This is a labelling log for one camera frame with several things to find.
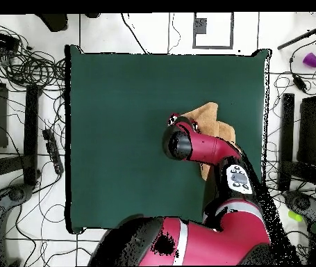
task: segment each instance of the black cable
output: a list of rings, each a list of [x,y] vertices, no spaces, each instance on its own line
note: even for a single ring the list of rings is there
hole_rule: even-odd
[[[50,190],[52,189],[53,185],[54,185],[54,183],[52,183],[51,188],[47,191],[47,193],[46,193],[45,196],[40,200],[40,202],[43,201],[43,199],[49,194],[49,192],[50,192]],[[20,217],[21,212],[22,212],[22,205],[20,205],[20,206],[21,206],[21,207],[20,207],[20,211],[19,211],[18,217],[17,217],[17,219],[16,219],[16,223],[15,223],[16,229],[17,229],[17,231],[18,231],[22,236],[25,236],[26,238],[28,238],[29,240],[31,240],[31,241],[34,242],[34,244],[35,244],[35,246],[34,246],[34,248],[33,248],[33,251],[32,251],[31,254],[28,256],[26,262],[24,263],[24,267],[26,267],[26,264],[27,264],[28,260],[32,257],[32,255],[33,255],[33,253],[34,253],[34,251],[35,251],[37,245],[36,245],[36,243],[35,243],[35,241],[34,241],[33,239],[31,239],[31,238],[29,238],[28,236],[24,235],[24,234],[19,230],[19,227],[18,227],[19,221],[18,221],[18,220],[19,220],[19,217]]]
[[[85,253],[87,253],[88,255],[92,256],[92,253],[88,252],[86,249],[78,247],[78,248],[73,249],[73,250],[71,250],[71,251],[69,251],[69,252],[57,253],[57,254],[51,255],[50,258],[48,259],[48,261],[45,263],[44,267],[48,265],[48,263],[49,263],[49,261],[51,260],[51,258],[53,258],[53,257],[55,257],[55,256],[62,256],[62,255],[70,254],[70,253],[73,253],[73,252],[75,252],[75,251],[77,251],[77,250],[82,250],[82,251],[84,251]]]
[[[47,186],[42,187],[40,190],[42,191],[43,189],[46,189],[47,187],[49,187],[49,186],[51,186],[51,185],[54,185],[54,184],[57,183],[60,179],[61,179],[61,175],[58,176],[58,177],[56,178],[56,180],[53,181],[51,184],[48,184]],[[23,219],[25,219],[25,217],[27,217],[27,216],[28,216],[31,212],[33,212],[34,209],[37,208],[37,207],[38,207],[38,204],[35,205],[18,223],[20,223],[21,221],[23,221]],[[12,227],[6,232],[6,234],[8,234],[8,232],[10,232],[13,228],[15,228],[15,226],[12,226]]]
[[[305,84],[305,81],[304,81],[304,80],[307,80],[307,79],[308,79],[308,80],[311,80],[311,81],[313,81],[313,85],[316,86],[316,84],[315,84],[315,81],[316,81],[316,78],[315,78],[316,70],[315,70],[315,72],[313,73],[313,75],[312,75],[311,78],[304,77],[304,76],[301,76],[300,74],[295,74],[295,73],[292,71],[292,62],[293,62],[293,58],[294,58],[294,55],[296,54],[296,52],[298,52],[301,48],[304,48],[304,47],[306,47],[306,46],[308,46],[308,45],[311,45],[311,44],[313,44],[313,43],[315,43],[315,42],[316,42],[316,40],[314,40],[314,41],[312,41],[312,42],[310,42],[310,43],[308,43],[308,44],[302,45],[302,46],[300,46],[299,48],[297,48],[297,49],[292,53],[291,58],[290,58],[290,60],[289,60],[290,72],[291,72],[292,76],[294,77],[295,83],[298,84],[297,87],[298,87],[300,90],[302,90],[304,93],[306,93],[307,95],[310,95],[310,96],[316,95],[316,93],[309,93],[309,92],[306,91],[306,90],[309,90],[309,89],[306,89],[306,84]]]
[[[175,13],[172,15],[172,28],[178,33],[178,42],[176,45],[174,45],[172,48],[169,49],[169,51],[167,53],[169,53],[173,48],[178,47],[178,44],[181,41],[181,34],[179,31],[176,30],[175,26],[174,26],[174,18],[175,18]]]
[[[131,29],[131,27],[126,23],[126,20],[124,19],[123,13],[121,13],[122,16],[122,20],[123,23],[126,25],[126,27],[131,31],[133,37],[135,38],[135,41],[137,41],[137,43],[139,44],[140,48],[143,50],[143,52],[145,54],[148,54],[149,52],[146,52],[145,49],[143,48],[143,46],[140,44],[139,40],[137,39],[137,36],[134,34],[133,30]]]
[[[19,206],[19,214],[18,214],[17,219],[16,219],[16,222],[15,222],[16,229],[17,229],[17,231],[18,231],[22,236],[24,236],[24,237],[27,238],[28,240],[32,241],[33,244],[34,244],[34,248],[33,248],[33,250],[32,250],[32,253],[28,256],[26,262],[24,262],[24,266],[23,266],[23,267],[26,267],[29,258],[31,258],[31,256],[33,255],[33,253],[34,253],[34,251],[35,251],[35,249],[36,249],[36,247],[37,247],[37,244],[35,243],[35,241],[34,241],[33,239],[31,239],[29,236],[25,235],[25,234],[19,229],[19,227],[18,227],[18,220],[19,220],[19,217],[21,216],[21,213],[22,213],[22,204],[20,204],[20,206]]]

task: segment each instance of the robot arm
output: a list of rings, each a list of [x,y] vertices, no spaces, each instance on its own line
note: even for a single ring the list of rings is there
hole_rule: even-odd
[[[89,266],[273,264],[255,183],[239,151],[221,138],[197,133],[193,122],[172,116],[163,135],[171,159],[210,164],[203,222],[136,218],[109,233]]]

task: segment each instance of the wire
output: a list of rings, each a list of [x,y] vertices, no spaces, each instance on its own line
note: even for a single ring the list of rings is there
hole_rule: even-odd
[[[174,26],[174,18],[175,18],[175,13],[172,15],[172,27],[178,33],[178,42],[176,45],[174,45],[172,48],[170,48],[167,53],[169,53],[173,48],[178,47],[178,44],[180,43],[180,40],[181,40],[181,34],[176,30],[176,28]]]
[[[137,39],[137,36],[134,34],[133,30],[131,29],[131,27],[126,23],[126,20],[124,19],[123,13],[121,13],[122,16],[122,20],[123,23],[126,25],[126,27],[131,31],[133,37],[135,38],[135,41],[137,41],[137,43],[139,44],[140,48],[143,50],[143,52],[145,54],[148,54],[149,52],[146,52],[145,49],[143,48],[143,46],[140,44],[139,40]]]
[[[44,267],[48,265],[48,263],[49,263],[49,261],[51,260],[51,258],[53,258],[53,257],[55,257],[55,256],[62,256],[62,255],[70,254],[70,253],[73,253],[73,252],[75,252],[75,251],[77,251],[77,250],[82,250],[82,251],[84,251],[85,253],[87,253],[88,255],[92,256],[92,253],[88,252],[86,249],[78,247],[78,248],[73,249],[73,250],[71,250],[71,251],[69,251],[69,252],[56,253],[56,254],[54,254],[54,255],[51,255],[50,258],[48,259],[48,261],[45,263]]]
[[[133,36],[137,40],[138,44],[141,46],[141,44],[139,43],[138,39],[136,38],[134,32],[131,30],[129,25],[125,22],[125,19],[123,16],[122,16],[122,19],[124,20],[125,25],[130,29],[131,33],[133,34]],[[8,89],[8,91],[10,93],[12,93],[12,92],[13,93],[25,93],[26,90],[22,90],[21,88],[26,87],[27,85],[31,85],[31,84],[36,84],[36,85],[39,85],[39,87],[41,87],[43,95],[45,97],[48,97],[53,102],[53,111],[55,113],[55,117],[54,117],[53,122],[49,122],[48,119],[43,119],[39,114],[37,114],[38,118],[40,119],[40,121],[42,121],[44,123],[45,129],[51,130],[53,132],[54,136],[58,136],[58,138],[60,140],[61,147],[65,150],[65,146],[64,146],[64,142],[63,142],[63,140],[65,139],[65,120],[61,115],[62,107],[65,105],[64,96],[63,96],[63,81],[65,78],[65,59],[63,58],[62,60],[56,62],[54,57],[51,56],[50,54],[47,54],[47,53],[44,53],[41,51],[32,52],[32,51],[28,50],[28,46],[29,46],[28,40],[25,37],[17,34],[14,31],[8,30],[5,27],[2,27],[2,26],[0,26],[0,27],[3,28],[0,30],[0,33],[5,33],[7,35],[13,35],[16,38],[18,38],[18,40],[19,40],[19,50],[16,54],[9,53],[9,52],[6,52],[6,51],[0,49],[0,73],[1,73],[0,82],[3,83],[3,79],[7,80],[8,85],[11,87],[10,89]],[[53,93],[53,91],[58,91],[57,97],[54,97],[51,94],[49,95],[49,93]],[[6,117],[16,116],[17,119],[19,120],[19,122],[21,124],[24,124],[24,122],[22,122],[18,113],[25,113],[25,112],[13,108],[9,104],[9,102],[19,104],[19,105],[23,106],[24,108],[26,108],[26,106],[21,104],[20,102],[16,102],[14,100],[8,99],[7,97],[2,97],[1,95],[0,95],[0,98],[5,99],[7,102],[7,105],[14,111],[14,113],[11,113],[11,114],[7,115]],[[40,126],[38,126],[38,129],[40,131],[44,130]],[[18,154],[18,156],[21,157],[21,154],[19,153],[19,150],[17,149],[17,146],[15,145],[14,140],[12,139],[11,135],[5,129],[3,129],[3,130],[10,137],[12,144],[16,150],[16,153]],[[55,254],[55,255],[51,256],[47,261],[45,259],[45,252],[47,251],[48,243],[47,243],[47,241],[43,241],[43,236],[42,236],[42,227],[43,227],[44,221],[46,220],[46,221],[51,222],[51,223],[59,223],[65,219],[65,218],[63,218],[59,221],[55,221],[55,220],[50,220],[47,218],[48,212],[51,209],[53,209],[54,207],[65,208],[61,204],[55,204],[55,205],[51,206],[45,213],[42,211],[41,203],[42,203],[43,199],[45,199],[47,197],[47,195],[49,194],[49,192],[53,188],[53,185],[56,184],[62,178],[62,175],[60,175],[51,184],[48,184],[46,186],[42,186],[43,170],[44,170],[45,165],[48,163],[51,163],[51,161],[46,162],[42,166],[39,187],[37,190],[33,191],[33,194],[32,194],[32,195],[34,195],[34,194],[38,193],[38,204],[34,208],[32,208],[23,218],[21,218],[21,214],[22,214],[22,205],[21,205],[20,210],[19,210],[19,215],[16,219],[15,225],[6,232],[6,233],[8,233],[10,230],[12,230],[13,228],[16,227],[17,231],[23,237],[25,237],[26,240],[29,240],[32,243],[34,243],[34,248],[24,263],[25,267],[27,267],[28,262],[29,262],[30,258],[33,256],[33,253],[35,252],[35,249],[37,246],[36,246],[35,241],[32,238],[25,235],[21,231],[21,229],[19,228],[19,223],[21,221],[23,221],[23,219],[25,219],[36,207],[40,208],[40,213],[43,216],[42,226],[41,226],[41,239],[40,239],[40,242],[41,242],[40,256],[34,262],[29,264],[28,267],[35,265],[35,263],[37,261],[39,261],[40,259],[43,260],[44,267],[49,266],[48,263],[49,263],[49,261],[51,261],[52,257],[54,257],[56,255],[60,255],[60,254],[66,254],[66,253]],[[10,184],[8,185],[7,188],[3,188],[0,190],[0,193],[3,192],[0,195],[0,199],[3,195],[6,194],[6,191],[8,190],[8,188],[10,188],[10,185],[12,184],[12,182],[15,179],[13,179],[10,182]],[[41,198],[40,193],[46,188],[49,188],[49,190],[46,192],[44,197]],[[77,265],[77,251],[79,249],[83,250],[86,253],[88,253],[89,255],[91,255],[87,250],[78,247],[77,240],[78,240],[78,237],[76,237],[76,249],[75,249],[75,251],[76,251],[76,265]]]
[[[299,74],[295,74],[293,71],[292,71],[292,62],[294,61],[294,55],[296,54],[296,52],[298,52],[301,48],[304,48],[304,47],[306,47],[306,46],[308,46],[308,45],[311,45],[311,44],[313,44],[313,43],[315,43],[316,42],[316,40],[314,40],[314,41],[312,41],[312,42],[310,42],[310,43],[308,43],[308,44],[305,44],[305,45],[302,45],[302,46],[300,46],[299,48],[297,48],[293,53],[292,53],[292,55],[291,55],[291,58],[290,58],[290,61],[289,61],[289,64],[290,64],[290,73],[293,75],[293,77],[299,77],[300,79],[302,79],[302,81],[303,80],[311,80],[311,81],[313,81],[313,85],[315,85],[316,86],[316,84],[315,84],[315,81],[316,81],[316,78],[315,78],[315,75],[316,75],[316,70],[315,70],[315,72],[313,73],[313,75],[312,75],[312,77],[311,78],[308,78],[308,77],[304,77],[304,76],[301,76],[301,75],[299,75]],[[316,93],[309,93],[309,92],[307,92],[306,90],[304,90],[304,93],[306,93],[307,95],[316,95]]]
[[[20,204],[20,206],[19,206],[19,214],[18,214],[17,219],[16,219],[16,222],[15,222],[16,229],[17,229],[17,231],[18,231],[22,236],[24,236],[24,237],[27,238],[28,240],[32,241],[33,244],[34,244],[34,248],[33,248],[33,250],[32,250],[32,253],[28,256],[27,260],[24,262],[24,266],[23,266],[23,267],[26,267],[29,258],[31,258],[31,256],[33,255],[33,253],[34,253],[34,251],[35,251],[35,249],[36,249],[36,247],[37,247],[37,244],[35,243],[35,241],[34,241],[32,238],[30,238],[29,236],[25,235],[25,234],[19,229],[19,227],[18,227],[18,220],[19,220],[19,217],[21,216],[21,213],[22,213],[22,204]]]

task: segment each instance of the floor tile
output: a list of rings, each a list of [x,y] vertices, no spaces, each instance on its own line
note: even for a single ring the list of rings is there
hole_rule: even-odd
[[[145,51],[153,54],[167,52],[168,13],[123,15]],[[90,53],[144,53],[120,13],[101,13],[95,19],[81,15],[81,49]]]
[[[267,152],[267,160],[271,161],[271,163],[267,164],[267,171],[270,171],[267,173],[267,185],[271,188],[276,188],[276,184],[274,181],[277,179],[277,168],[278,168],[278,147],[279,147],[279,127],[280,127],[280,115],[281,115],[281,103],[275,104],[277,102],[278,97],[282,97],[282,92],[285,90],[286,93],[294,93],[294,120],[297,121],[300,119],[300,105],[302,102],[302,99],[305,97],[308,97],[308,95],[304,94],[302,91],[298,90],[296,86],[289,86],[289,84],[292,85],[293,82],[289,81],[291,79],[290,74],[270,74],[269,76],[269,86],[270,86],[270,105],[269,109],[272,110],[274,108],[274,111],[269,112],[269,119],[268,119],[268,152]],[[310,80],[311,83],[308,83],[308,85],[311,86],[311,88],[307,91],[310,94],[316,93],[316,85],[314,85],[312,82],[313,80]],[[299,122],[294,123],[294,140],[293,140],[293,160],[297,160],[297,150],[298,150],[298,144],[299,144]],[[300,181],[291,181],[290,190],[294,191],[298,189],[298,187],[301,185]],[[313,197],[316,198],[315,193],[316,185],[314,184],[306,184],[302,189],[303,190],[309,190],[305,192],[306,194],[313,195]],[[291,219],[289,217],[288,212],[289,209],[285,206],[283,203],[285,199],[282,195],[279,195],[279,191],[271,191],[271,196],[274,197],[274,202],[276,205],[276,208],[278,209],[278,214],[280,216],[281,222],[283,224],[285,232],[290,231],[301,231],[307,234],[307,224],[305,220],[302,222],[297,222],[296,220]],[[297,246],[298,244],[301,244],[303,246],[308,245],[308,240],[306,237],[302,236],[298,233],[290,234],[289,236],[291,244]]]
[[[97,245],[98,243],[93,243],[93,242],[84,242],[84,241],[78,242],[78,246],[80,248],[87,250],[90,254],[92,254],[96,250]],[[87,266],[90,261],[90,258],[91,258],[91,255],[89,255],[86,251],[79,250],[78,251],[78,266]]]
[[[277,47],[291,39],[298,37],[308,30],[316,28],[316,13],[260,13],[259,48],[272,50],[270,71],[282,73],[290,71],[289,59],[299,47],[316,40],[316,34],[300,40],[289,47],[278,50]],[[302,63],[306,54],[313,52],[316,55],[316,43],[301,48],[294,55],[292,71],[295,73],[315,72],[315,68]]]
[[[42,168],[43,166],[42,187],[53,183],[57,179],[57,175],[53,170],[53,164],[49,162],[47,157],[39,156],[38,167]],[[66,230],[64,219],[65,198],[64,173],[61,180],[53,185],[52,189],[48,187],[34,194],[29,201],[23,204],[21,217],[18,222],[20,230],[31,238],[75,239],[76,236],[71,235]],[[17,230],[13,228],[18,214],[19,209],[17,208],[10,213],[7,222],[7,237],[20,236]]]
[[[208,18],[215,19],[218,17],[218,14],[198,14],[197,17],[207,19],[208,30]],[[194,13],[171,13],[170,18],[170,48],[175,46],[170,51],[171,54],[235,54],[248,56],[257,49],[258,13],[234,13],[233,49],[193,49]],[[172,26],[173,18],[177,32]],[[230,22],[227,19],[225,24],[213,24],[213,22],[210,22],[210,25],[211,23],[212,26],[219,26],[213,31],[224,30],[225,26],[230,26]]]

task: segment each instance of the white stripe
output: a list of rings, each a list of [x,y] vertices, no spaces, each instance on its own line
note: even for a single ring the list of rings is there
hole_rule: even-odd
[[[218,215],[218,213],[220,211],[222,211],[225,207],[228,207],[228,211],[227,213],[232,212],[232,210],[237,210],[237,211],[242,211],[242,212],[249,212],[257,217],[259,217],[259,219],[262,220],[262,222],[264,222],[263,220],[263,216],[261,215],[261,212],[252,204],[248,204],[246,202],[230,202],[228,204],[225,204],[224,206],[220,207],[217,211],[216,211],[216,216]]]
[[[178,237],[178,244],[176,251],[178,257],[175,256],[173,266],[182,266],[185,257],[186,246],[188,245],[188,226],[180,220],[180,236]]]

